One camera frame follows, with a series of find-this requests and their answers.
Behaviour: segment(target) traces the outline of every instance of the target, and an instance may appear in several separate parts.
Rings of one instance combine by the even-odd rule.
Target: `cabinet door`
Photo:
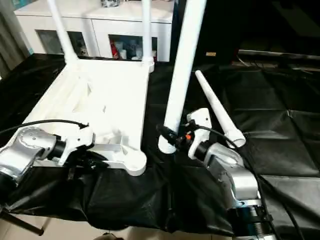
[[[35,53],[63,54],[50,16],[17,16],[26,38]],[[64,27],[78,56],[100,56],[91,19],[63,17]]]
[[[121,49],[125,50],[127,59],[141,58],[142,22],[93,19],[92,23],[102,57],[114,57],[116,48],[120,58]],[[171,26],[169,23],[151,23],[152,50],[160,62],[170,60]]]

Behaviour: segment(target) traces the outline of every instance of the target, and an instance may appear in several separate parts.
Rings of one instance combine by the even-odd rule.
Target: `white pole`
[[[52,18],[56,26],[56,32],[58,34],[63,52],[64,52],[64,61],[66,64],[76,61],[78,59],[74,48],[72,47],[69,35],[65,30],[64,24],[58,7],[55,0],[47,0],[49,8],[51,10]]]
[[[164,126],[178,132],[190,75],[196,54],[200,29],[204,17],[207,0],[187,0],[178,51],[172,76],[168,104],[166,107]],[[159,149],[171,154],[176,148],[160,136]]]
[[[143,57],[142,61],[149,65],[149,72],[155,69],[154,57],[152,55],[151,37],[151,0],[142,0],[142,24],[143,24]]]
[[[224,131],[224,135],[229,138],[237,147],[242,147],[246,143],[245,136],[235,126],[234,122],[229,117],[227,111],[219,101],[215,92],[210,87],[202,72],[199,70],[195,71],[195,75],[212,107],[212,110],[214,111],[216,118],[218,119],[222,127],[222,130]],[[227,142],[227,144],[229,145],[229,147],[234,148],[234,146],[232,146],[229,142]]]

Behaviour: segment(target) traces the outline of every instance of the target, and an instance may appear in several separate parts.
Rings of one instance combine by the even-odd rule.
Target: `black cable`
[[[281,203],[281,205],[283,206],[283,208],[285,209],[286,213],[288,214],[291,222],[293,223],[294,225],[294,228],[297,232],[297,234],[299,235],[299,237],[302,239],[302,240],[305,240],[305,237],[297,223],[297,220],[295,218],[295,216],[292,214],[292,212],[290,211],[290,209],[288,208],[288,206],[284,203],[284,201],[282,200],[282,197],[281,197],[281,194],[279,193],[279,191],[270,183],[268,182],[264,177],[262,177],[260,175],[260,179],[264,182],[264,184],[266,184],[273,192],[276,192],[277,195],[279,196],[278,198],[278,201]]]
[[[210,131],[211,133],[214,133],[214,134],[222,137],[225,141],[227,141],[228,143],[230,143],[235,149],[238,150],[238,153],[239,153],[240,156],[246,161],[246,163],[248,164],[248,166],[249,166],[249,168],[250,168],[249,170],[251,171],[251,173],[253,174],[253,176],[254,176],[254,177],[256,178],[256,180],[257,180],[258,189],[259,189],[259,191],[260,191],[261,203],[262,203],[262,205],[264,206],[266,213],[269,214],[269,211],[268,211],[268,208],[267,208],[267,204],[266,204],[266,199],[265,199],[264,194],[263,194],[263,192],[262,192],[262,188],[261,188],[261,184],[259,183],[259,179],[262,180],[265,184],[267,184],[267,186],[268,186],[274,193],[276,193],[279,197],[281,197],[280,194],[279,194],[279,192],[271,185],[271,183],[269,183],[266,179],[264,179],[260,174],[257,174],[256,170],[255,170],[254,167],[253,167],[252,162],[251,162],[248,158],[246,158],[241,152],[239,152],[238,146],[237,146],[233,141],[231,141],[228,137],[226,137],[226,136],[223,135],[222,133],[220,133],[220,132],[218,132],[218,131],[216,131],[216,130],[214,130],[214,129],[212,129],[212,128],[206,127],[206,126],[196,125],[196,127],[199,128],[199,129],[204,129],[204,130]],[[297,223],[294,215],[292,214],[292,212],[289,210],[289,208],[286,206],[286,204],[285,204],[282,200],[279,200],[279,201],[280,201],[280,203],[282,204],[282,206],[283,206],[284,210],[286,211],[286,213],[288,214],[290,220],[292,221],[293,226],[294,226],[294,228],[295,228],[298,236],[300,237],[301,240],[305,240],[305,238],[304,238],[304,236],[303,236],[303,234],[302,234],[301,228],[299,227],[299,225],[298,225],[298,223]],[[271,221],[269,222],[269,224],[270,224],[270,227],[272,228],[272,230],[273,230],[274,235],[276,236],[276,238],[277,238],[278,240],[281,240],[281,237],[280,237],[280,235],[278,234],[278,232],[276,231],[276,228],[275,228],[274,224],[273,224]]]
[[[78,125],[80,127],[80,129],[88,127],[88,125],[85,125],[85,124],[83,124],[81,122],[77,122],[77,121],[64,120],[64,119],[46,119],[46,120],[26,122],[26,123],[22,123],[22,124],[19,124],[19,125],[15,125],[15,126],[6,128],[6,129],[0,131],[0,135],[4,134],[6,132],[9,132],[11,130],[18,129],[18,128],[27,127],[27,126],[36,125],[36,124],[46,124],[46,123],[75,124],[75,125]]]

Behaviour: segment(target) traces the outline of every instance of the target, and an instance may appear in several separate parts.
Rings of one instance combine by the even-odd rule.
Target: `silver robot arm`
[[[207,170],[220,183],[225,197],[228,221],[234,240],[276,240],[270,227],[272,217],[261,202],[258,182],[249,171],[242,157],[234,150],[209,141],[209,131],[194,128],[200,125],[211,128],[208,109],[201,108],[187,115],[193,125],[183,136],[158,125],[157,130],[178,150],[191,159],[203,162]]]
[[[14,142],[0,150],[0,202],[7,200],[6,197],[17,188],[36,160],[54,160],[62,167],[69,161],[67,159],[73,152],[80,150],[76,153],[80,155],[85,152],[85,159],[78,160],[75,154],[68,165],[91,169],[98,165],[108,166],[103,162],[107,160],[105,157],[86,151],[94,146],[94,139],[90,127],[81,128],[77,135],[70,136],[65,141],[38,127],[21,129]]]

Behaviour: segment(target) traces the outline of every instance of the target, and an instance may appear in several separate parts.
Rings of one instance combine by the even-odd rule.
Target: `black tablecloth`
[[[62,56],[34,54],[0,81],[0,129],[21,123],[63,67]],[[249,67],[197,69],[247,134],[244,151],[258,172],[282,193],[307,237],[319,238],[319,76]],[[68,180],[66,168],[34,167],[10,196],[8,210],[88,221],[101,229],[140,226],[231,235],[224,198],[209,172],[183,153],[164,155],[158,150],[156,124],[164,121],[172,73],[172,66],[159,63],[149,78],[141,147],[148,161],[143,175],[77,168]],[[210,109],[192,74],[183,114],[203,107]],[[221,131],[211,110],[210,114],[214,128]],[[0,136],[0,144],[11,134]],[[279,197],[266,186],[263,191],[276,227],[283,236],[294,236]]]

